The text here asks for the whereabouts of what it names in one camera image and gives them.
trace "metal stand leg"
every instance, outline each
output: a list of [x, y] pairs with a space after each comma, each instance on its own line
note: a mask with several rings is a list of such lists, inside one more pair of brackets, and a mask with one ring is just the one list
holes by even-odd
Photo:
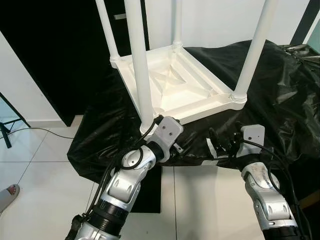
[[6, 128], [6, 126], [2, 122], [0, 122], [0, 130], [2, 132], [6, 147], [8, 149], [11, 148], [12, 145], [11, 145], [10, 139], [8, 137], [8, 133], [10, 133], [10, 130], [8, 128]]

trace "baseboard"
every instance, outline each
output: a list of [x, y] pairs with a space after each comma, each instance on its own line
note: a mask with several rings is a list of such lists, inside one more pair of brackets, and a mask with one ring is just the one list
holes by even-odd
[[65, 123], [61, 119], [57, 120], [28, 120], [26, 122], [32, 128], [64, 128], [66, 127]]

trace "black cylindrical joint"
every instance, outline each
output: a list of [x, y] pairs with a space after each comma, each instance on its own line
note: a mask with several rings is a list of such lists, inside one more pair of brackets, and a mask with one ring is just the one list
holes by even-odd
[[161, 147], [154, 141], [149, 142], [146, 146], [153, 152], [157, 162], [165, 157]]
[[100, 199], [93, 208], [88, 223], [108, 234], [118, 236], [126, 222], [128, 213], [128, 211]]
[[298, 228], [294, 226], [282, 226], [263, 230], [265, 240], [301, 240]]

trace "black plastic sheet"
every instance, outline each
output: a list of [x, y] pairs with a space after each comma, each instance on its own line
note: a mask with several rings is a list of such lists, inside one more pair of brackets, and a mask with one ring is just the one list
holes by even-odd
[[[185, 49], [234, 89], [250, 43]], [[105, 81], [108, 88], [97, 93], [88, 107], [67, 154], [79, 175], [95, 182], [109, 161], [140, 137], [141, 121], [120, 75], [115, 70]], [[236, 121], [263, 125], [265, 146], [276, 147], [291, 163], [319, 161], [320, 65], [315, 51], [307, 45], [278, 46], [266, 41], [247, 97], [242, 110], [226, 110], [185, 124], [182, 139], [196, 132], [192, 147], [184, 157], [161, 164], [196, 166], [214, 160], [206, 142], [209, 128], [227, 138], [236, 131]], [[227, 160], [218, 165], [233, 167]]]

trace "white plastic stool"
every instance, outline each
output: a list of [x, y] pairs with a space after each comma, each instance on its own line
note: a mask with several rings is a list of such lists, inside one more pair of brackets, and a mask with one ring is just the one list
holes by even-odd
[[270, 29], [278, 0], [265, 0], [236, 88], [232, 91], [183, 49], [182, 0], [176, 0], [172, 45], [146, 51], [140, 0], [124, 0], [132, 55], [120, 57], [104, 0], [95, 0], [110, 52], [145, 133], [155, 116], [186, 124], [227, 109], [240, 110]]

